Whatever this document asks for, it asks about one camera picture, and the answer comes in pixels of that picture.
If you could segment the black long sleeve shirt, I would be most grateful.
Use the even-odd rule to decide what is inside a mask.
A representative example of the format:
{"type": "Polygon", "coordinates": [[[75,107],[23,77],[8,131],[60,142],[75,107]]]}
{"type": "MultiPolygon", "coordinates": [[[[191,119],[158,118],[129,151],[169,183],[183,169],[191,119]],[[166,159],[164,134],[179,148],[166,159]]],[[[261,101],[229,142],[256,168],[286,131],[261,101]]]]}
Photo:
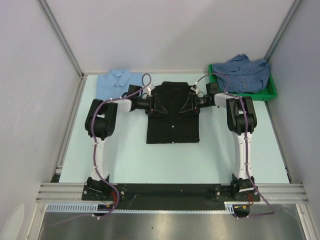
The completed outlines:
{"type": "Polygon", "coordinates": [[[148,115],[147,144],[198,143],[199,112],[179,113],[187,101],[189,93],[194,93],[187,82],[164,81],[155,87],[152,96],[158,94],[168,115],[148,115]]]}

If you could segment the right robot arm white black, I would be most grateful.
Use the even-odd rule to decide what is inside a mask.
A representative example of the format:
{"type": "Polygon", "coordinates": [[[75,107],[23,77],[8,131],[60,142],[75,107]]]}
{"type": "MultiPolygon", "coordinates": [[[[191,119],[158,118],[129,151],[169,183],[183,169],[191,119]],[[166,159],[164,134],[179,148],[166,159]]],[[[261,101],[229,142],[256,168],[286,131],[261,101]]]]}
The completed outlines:
{"type": "Polygon", "coordinates": [[[200,90],[197,82],[190,89],[181,113],[199,113],[201,108],[212,106],[226,110],[226,123],[233,136],[235,152],[232,181],[226,191],[237,201],[248,200],[256,186],[251,164],[251,142],[258,120],[252,98],[220,92],[216,83],[206,84],[207,94],[203,96],[198,96],[200,90]]]}

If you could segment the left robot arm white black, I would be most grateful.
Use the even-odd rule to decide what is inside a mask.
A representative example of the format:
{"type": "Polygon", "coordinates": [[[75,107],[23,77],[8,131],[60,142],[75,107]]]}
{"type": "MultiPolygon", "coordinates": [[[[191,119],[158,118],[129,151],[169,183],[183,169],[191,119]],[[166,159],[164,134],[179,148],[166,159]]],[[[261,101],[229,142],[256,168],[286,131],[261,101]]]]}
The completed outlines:
{"type": "Polygon", "coordinates": [[[94,99],[91,103],[84,126],[93,140],[93,168],[86,185],[100,200],[105,200],[110,194],[117,192],[109,182],[109,172],[103,167],[104,144],[115,131],[117,115],[136,109],[145,110],[147,114],[155,113],[160,103],[152,93],[154,89],[152,84],[144,87],[130,85],[128,92],[120,97],[94,99]]]}

